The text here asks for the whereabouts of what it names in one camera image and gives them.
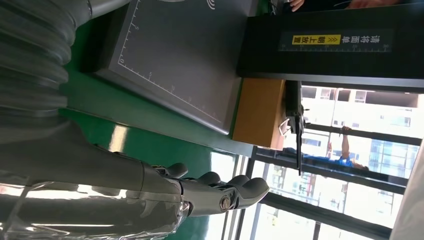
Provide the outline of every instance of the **plastic wrap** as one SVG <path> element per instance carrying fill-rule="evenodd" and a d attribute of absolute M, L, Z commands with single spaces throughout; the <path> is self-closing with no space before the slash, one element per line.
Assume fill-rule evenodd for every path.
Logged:
<path fill-rule="evenodd" d="M 189 211 L 174 194 L 25 181 L 0 171 L 0 240 L 159 240 Z"/>

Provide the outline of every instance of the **robotic arm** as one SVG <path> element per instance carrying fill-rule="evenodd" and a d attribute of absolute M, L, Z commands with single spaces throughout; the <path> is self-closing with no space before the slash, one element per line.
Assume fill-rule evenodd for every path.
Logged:
<path fill-rule="evenodd" d="M 0 240 L 162 239 L 185 217 L 257 203 L 261 178 L 181 178 L 88 143 L 58 115 L 80 25 L 129 0 L 0 0 Z"/>

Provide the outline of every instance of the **green table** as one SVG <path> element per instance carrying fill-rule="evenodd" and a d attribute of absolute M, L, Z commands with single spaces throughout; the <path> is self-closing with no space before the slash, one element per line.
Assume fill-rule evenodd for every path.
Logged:
<path fill-rule="evenodd" d="M 250 156 L 253 146 L 231 140 L 182 115 L 149 100 L 120 89 L 80 71 L 91 22 L 81 26 L 72 47 L 72 61 L 66 66 L 69 82 L 61 87 L 68 96 L 71 110 L 87 113 L 126 126 L 136 127 L 188 142 L 244 156 Z"/>

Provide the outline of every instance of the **human hand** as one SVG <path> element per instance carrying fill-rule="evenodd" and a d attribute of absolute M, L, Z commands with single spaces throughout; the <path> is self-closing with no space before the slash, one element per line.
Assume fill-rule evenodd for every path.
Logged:
<path fill-rule="evenodd" d="M 292 12 L 296 12 L 305 3 L 305 0 L 289 0 Z"/>
<path fill-rule="evenodd" d="M 348 126 L 343 126 L 341 128 L 341 132 L 343 133 L 343 136 L 346 136 L 346 132 L 352 130 L 352 128 L 348 127 Z"/>
<path fill-rule="evenodd" d="M 329 142 L 328 145 L 327 145 L 327 152 L 330 152 L 330 153 L 333 152 L 333 145 L 332 145 L 331 142 Z"/>
<path fill-rule="evenodd" d="M 363 9 L 390 6 L 399 3 L 400 0 L 352 0 L 346 9 Z"/>

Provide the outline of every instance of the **gray mechanical hand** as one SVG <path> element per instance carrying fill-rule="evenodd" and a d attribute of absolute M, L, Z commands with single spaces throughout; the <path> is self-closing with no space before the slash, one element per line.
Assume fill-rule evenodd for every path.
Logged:
<path fill-rule="evenodd" d="M 259 202 L 269 191 L 262 178 L 249 179 L 238 175 L 228 183 L 221 183 L 219 175 L 212 171 L 199 178 L 178 181 L 184 201 L 190 203 L 188 215 L 192 217 L 247 208 Z"/>

